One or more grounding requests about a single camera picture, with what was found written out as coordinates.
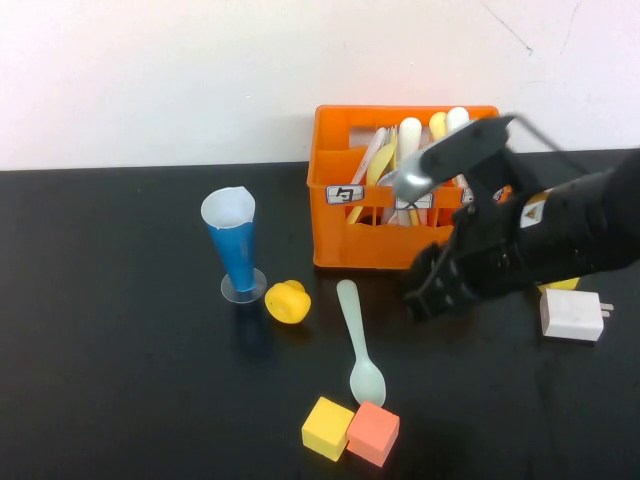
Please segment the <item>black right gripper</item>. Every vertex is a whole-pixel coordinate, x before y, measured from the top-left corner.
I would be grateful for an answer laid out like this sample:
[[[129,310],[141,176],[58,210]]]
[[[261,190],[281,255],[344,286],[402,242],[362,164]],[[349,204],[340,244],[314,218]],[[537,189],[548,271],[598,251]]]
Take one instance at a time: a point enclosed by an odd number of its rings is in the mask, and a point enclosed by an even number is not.
[[[479,301],[551,281],[548,198],[510,198],[453,215],[448,243],[421,251],[407,270],[403,299],[414,322],[459,313]]]

